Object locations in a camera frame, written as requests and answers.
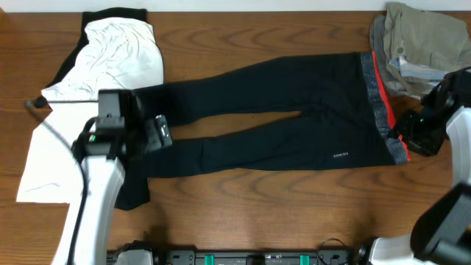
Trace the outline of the black leggings grey red waistband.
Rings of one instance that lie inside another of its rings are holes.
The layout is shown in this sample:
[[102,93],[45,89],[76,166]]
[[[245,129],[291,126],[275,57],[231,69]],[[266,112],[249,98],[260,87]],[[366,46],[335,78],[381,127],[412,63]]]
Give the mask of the black leggings grey red waistband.
[[409,160],[389,137],[394,116],[372,53],[279,57],[198,80],[135,92],[147,119],[170,128],[217,119],[222,129],[188,135],[130,163],[133,177],[396,166]]

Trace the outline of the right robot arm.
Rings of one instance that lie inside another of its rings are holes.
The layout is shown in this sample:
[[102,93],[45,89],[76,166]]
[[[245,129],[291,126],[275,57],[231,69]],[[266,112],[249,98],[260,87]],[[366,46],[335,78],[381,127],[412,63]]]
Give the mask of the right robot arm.
[[357,264],[470,265],[470,68],[450,72],[390,131],[424,157],[420,179],[450,185],[415,222],[410,233],[365,242]]

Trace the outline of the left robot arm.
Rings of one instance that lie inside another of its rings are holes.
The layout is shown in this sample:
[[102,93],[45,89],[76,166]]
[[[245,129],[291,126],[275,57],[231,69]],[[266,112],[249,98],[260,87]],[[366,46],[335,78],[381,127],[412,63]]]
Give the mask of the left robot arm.
[[67,213],[54,264],[105,264],[116,198],[131,158],[171,146],[166,117],[143,119],[131,90],[101,90],[98,113],[71,147],[82,190]]

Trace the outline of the grey folded garment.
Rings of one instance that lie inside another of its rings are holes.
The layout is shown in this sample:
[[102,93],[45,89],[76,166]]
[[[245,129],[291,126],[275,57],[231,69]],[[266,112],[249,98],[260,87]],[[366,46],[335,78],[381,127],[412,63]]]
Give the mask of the grey folded garment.
[[379,75],[386,90],[392,96],[409,96],[414,99],[420,99],[420,96],[410,94],[406,86],[398,78],[394,77],[386,68],[386,54],[383,50],[383,34],[385,32],[386,16],[378,15],[375,17],[369,29],[369,45],[376,56],[376,64]]

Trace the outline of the white t-shirt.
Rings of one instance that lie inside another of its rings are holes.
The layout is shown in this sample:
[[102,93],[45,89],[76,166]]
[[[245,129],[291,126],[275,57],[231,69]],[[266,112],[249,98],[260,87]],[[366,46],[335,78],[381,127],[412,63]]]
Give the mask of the white t-shirt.
[[163,58],[152,25],[105,18],[85,26],[87,44],[61,81],[42,90],[52,111],[32,133],[17,202],[69,203],[82,177],[69,147],[98,113],[101,89],[160,85]]

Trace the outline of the khaki folded shorts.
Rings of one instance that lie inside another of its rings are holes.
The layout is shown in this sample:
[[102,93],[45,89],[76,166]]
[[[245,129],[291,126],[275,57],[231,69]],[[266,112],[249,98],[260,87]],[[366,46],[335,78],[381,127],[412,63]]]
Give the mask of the khaki folded shorts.
[[389,62],[405,56],[416,65],[449,72],[470,66],[467,24],[452,16],[417,10],[400,2],[386,5],[383,50],[386,68],[410,94],[424,96],[434,86],[407,82]]

